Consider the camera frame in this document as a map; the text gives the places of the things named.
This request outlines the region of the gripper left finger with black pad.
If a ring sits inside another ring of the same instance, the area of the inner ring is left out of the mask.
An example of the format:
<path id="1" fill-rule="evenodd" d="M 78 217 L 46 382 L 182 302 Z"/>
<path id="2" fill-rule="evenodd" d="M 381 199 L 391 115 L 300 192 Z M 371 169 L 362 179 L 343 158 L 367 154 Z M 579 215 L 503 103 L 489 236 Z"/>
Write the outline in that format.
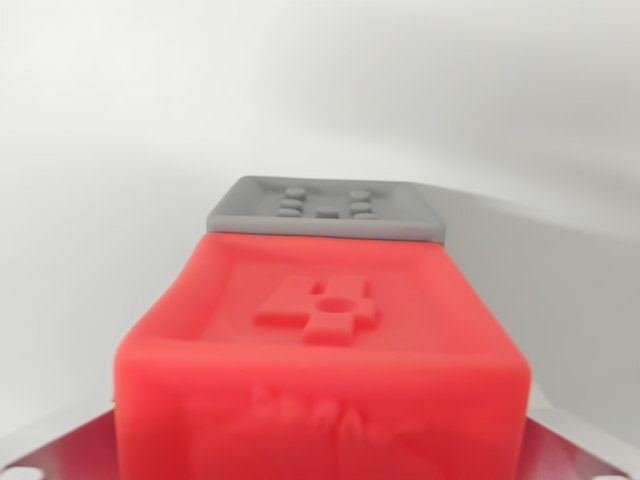
<path id="1" fill-rule="evenodd" d="M 3 437 L 1 477 L 116 479 L 113 407 L 71 405 Z"/>

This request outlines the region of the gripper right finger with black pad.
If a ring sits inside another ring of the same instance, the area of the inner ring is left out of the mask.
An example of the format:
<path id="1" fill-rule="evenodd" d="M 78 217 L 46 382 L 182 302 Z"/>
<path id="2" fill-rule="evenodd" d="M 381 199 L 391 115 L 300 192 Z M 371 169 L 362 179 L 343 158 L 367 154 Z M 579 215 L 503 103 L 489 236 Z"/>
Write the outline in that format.
<path id="1" fill-rule="evenodd" d="M 525 479 L 637 479 L 639 450 L 571 415 L 531 415 Z"/>

